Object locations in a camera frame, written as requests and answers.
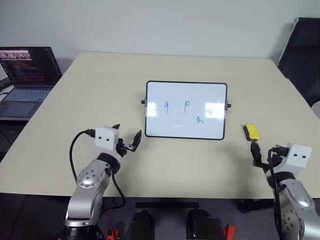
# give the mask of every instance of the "white table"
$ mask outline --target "white table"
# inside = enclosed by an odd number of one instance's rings
[[[288,142],[312,147],[299,176],[320,197],[319,119],[267,58],[217,58],[81,52],[0,163],[0,192],[70,196],[74,136],[87,128],[121,124],[126,143],[144,128],[146,82],[224,82],[232,104],[225,138],[142,136],[116,175],[128,197],[272,198],[263,170],[252,166],[243,124],[256,124],[264,157]],[[94,140],[81,136],[73,159],[77,173],[96,157]],[[105,196],[117,196],[110,183]]]

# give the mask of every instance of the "red clamp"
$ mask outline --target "red clamp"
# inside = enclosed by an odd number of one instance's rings
[[[106,230],[106,239],[107,240],[119,240],[119,229],[117,228],[113,228],[113,227],[109,227]]]
[[[226,226],[222,227],[222,232],[224,234],[225,240],[235,240],[235,226],[227,224]]]

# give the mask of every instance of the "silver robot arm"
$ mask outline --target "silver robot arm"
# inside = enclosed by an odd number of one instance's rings
[[[64,220],[63,240],[96,240],[100,230],[103,194],[120,168],[127,150],[134,152],[141,140],[140,130],[133,144],[125,144],[119,138],[119,124],[113,127],[89,129],[86,134],[95,138],[98,157],[85,167],[76,179],[76,189],[68,204]]]
[[[273,188],[275,206],[277,206],[278,191],[280,239],[319,240],[320,217],[316,213],[315,203],[303,184],[296,180],[299,173],[307,166],[312,149],[292,143],[288,143],[286,147],[276,146],[269,150],[268,162],[271,161],[271,164],[265,164],[261,163],[261,159],[257,161],[255,158],[257,154],[253,153],[253,145],[258,146],[254,142],[251,144],[251,152],[255,159],[253,165],[264,169],[265,177]]]

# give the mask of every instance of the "whiteboard stand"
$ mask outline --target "whiteboard stand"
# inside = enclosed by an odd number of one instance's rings
[[[222,140],[225,137],[228,86],[222,82],[148,81],[147,137]]]

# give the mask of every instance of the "desk leg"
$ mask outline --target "desk leg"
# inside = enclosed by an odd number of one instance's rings
[[[273,199],[243,199],[243,203],[239,206],[242,213],[252,213],[259,210],[273,208]]]

